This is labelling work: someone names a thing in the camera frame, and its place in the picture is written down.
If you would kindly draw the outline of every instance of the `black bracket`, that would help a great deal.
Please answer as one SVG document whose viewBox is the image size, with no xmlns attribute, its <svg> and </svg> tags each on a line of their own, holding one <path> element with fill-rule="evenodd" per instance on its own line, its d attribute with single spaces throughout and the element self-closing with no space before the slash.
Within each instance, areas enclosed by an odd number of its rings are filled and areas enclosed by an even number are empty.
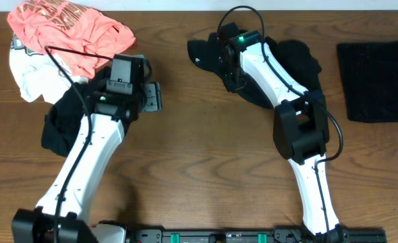
<svg viewBox="0 0 398 243">
<path fill-rule="evenodd" d="M 151 66 L 143 56 L 115 55 L 111 77 L 99 81 L 104 83 L 99 86 L 105 88 L 94 91 L 90 97 L 94 112 L 121 120 L 126 133 L 130 123 L 139 118 L 140 112 L 162 109 L 159 83 L 145 83 L 150 76 Z"/>
<path fill-rule="evenodd" d="M 248 46 L 259 43 L 261 35 L 257 31 L 241 33 L 235 23 L 221 26 L 219 43 L 223 50 L 224 62 L 227 64 L 226 73 L 223 76 L 223 84 L 227 92 L 237 92 L 243 89 L 247 83 L 254 80 L 241 69 L 239 54 Z"/>
<path fill-rule="evenodd" d="M 306 96 L 326 107 L 322 92 L 307 92 Z M 307 158 L 326 152 L 328 118 L 319 104 L 308 103 L 304 97 L 284 100 L 275 107 L 273 138 L 283 158 L 303 165 Z"/>
<path fill-rule="evenodd" d="M 76 214 L 60 217 L 59 223 L 60 243 L 97 243 L 90 228 L 82 220 L 77 220 Z M 53 216 L 43 214 L 41 207 L 33 211 L 19 209 L 11 222 L 11 230 L 14 242 L 53 242 Z"/>
</svg>

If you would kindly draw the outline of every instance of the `black towel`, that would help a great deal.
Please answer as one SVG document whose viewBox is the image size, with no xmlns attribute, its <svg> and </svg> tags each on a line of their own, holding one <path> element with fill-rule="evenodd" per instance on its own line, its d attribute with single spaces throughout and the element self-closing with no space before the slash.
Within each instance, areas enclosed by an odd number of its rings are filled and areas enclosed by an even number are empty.
<svg viewBox="0 0 398 243">
<path fill-rule="evenodd" d="M 337 45 L 347 117 L 398 122 L 398 41 Z"/>
</svg>

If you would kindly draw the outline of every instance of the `white cloth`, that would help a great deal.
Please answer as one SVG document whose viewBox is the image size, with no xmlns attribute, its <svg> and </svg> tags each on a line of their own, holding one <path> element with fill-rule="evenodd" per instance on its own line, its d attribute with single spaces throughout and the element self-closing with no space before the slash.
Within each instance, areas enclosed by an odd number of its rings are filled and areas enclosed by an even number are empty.
<svg viewBox="0 0 398 243">
<path fill-rule="evenodd" d="M 57 54 L 54 58 L 68 74 L 72 74 Z M 70 88 L 69 80 L 48 55 L 33 53 L 15 36 L 11 44 L 9 64 L 21 90 L 21 97 L 28 102 L 33 102 L 42 95 L 46 102 L 55 104 Z M 70 76 L 70 78 L 74 82 L 88 83 L 88 78 L 82 76 Z"/>
</svg>

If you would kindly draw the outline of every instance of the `wooden table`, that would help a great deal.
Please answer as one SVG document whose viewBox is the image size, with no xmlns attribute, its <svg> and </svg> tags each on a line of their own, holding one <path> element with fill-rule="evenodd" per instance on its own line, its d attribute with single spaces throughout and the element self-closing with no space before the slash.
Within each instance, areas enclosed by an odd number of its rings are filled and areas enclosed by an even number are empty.
<svg viewBox="0 0 398 243">
<path fill-rule="evenodd" d="M 347 120 L 336 44 L 398 40 L 398 11 L 262 12 L 266 32 L 311 48 L 323 71 L 329 111 L 343 130 L 343 154 L 328 165 L 333 206 L 348 227 L 383 227 L 398 242 L 398 123 Z M 292 168 L 273 142 L 273 112 L 226 92 L 188 58 L 186 42 L 207 39 L 222 12 L 107 12 L 131 27 L 161 83 L 164 109 L 142 114 L 115 151 L 90 223 L 174 228 L 271 228 L 299 225 L 302 204 Z M 12 31 L 0 13 L 0 242 L 11 241 L 19 208 L 33 209 L 64 158 L 40 146 L 50 105 L 20 97 L 9 69 Z M 259 28 L 251 12 L 229 17 Z M 331 130 L 329 154 L 337 150 Z"/>
</svg>

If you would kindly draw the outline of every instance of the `black fabric pad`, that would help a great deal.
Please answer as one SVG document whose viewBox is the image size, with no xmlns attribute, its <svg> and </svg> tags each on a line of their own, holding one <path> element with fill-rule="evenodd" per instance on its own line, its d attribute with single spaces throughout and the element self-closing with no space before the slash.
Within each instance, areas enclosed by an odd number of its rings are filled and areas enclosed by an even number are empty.
<svg viewBox="0 0 398 243">
<path fill-rule="evenodd" d="M 337 45 L 347 117 L 398 122 L 398 41 Z"/>
<path fill-rule="evenodd" d="M 75 83 L 75 87 L 83 97 L 91 95 L 94 91 L 104 88 L 106 82 L 99 82 L 111 76 L 111 68 L 104 67 L 96 73 L 90 84 Z M 80 121 L 84 116 L 82 103 L 71 87 L 63 97 L 57 101 L 47 115 L 43 127 L 41 144 L 44 149 L 49 149 L 56 155 L 66 157 L 73 147 L 78 136 Z"/>
<path fill-rule="evenodd" d="M 286 40 L 277 44 L 269 37 L 266 37 L 265 41 L 277 61 L 292 78 L 309 91 L 321 90 L 318 75 L 322 68 L 318 61 L 311 56 L 310 49 L 306 44 L 298 40 Z M 189 40 L 187 48 L 190 60 L 198 68 L 214 72 L 222 79 L 228 67 L 224 61 L 219 61 L 224 60 L 224 57 L 215 32 L 209 35 L 208 41 Z M 255 82 L 247 83 L 243 89 L 237 91 L 237 94 L 255 105 L 273 108 L 268 97 Z"/>
</svg>

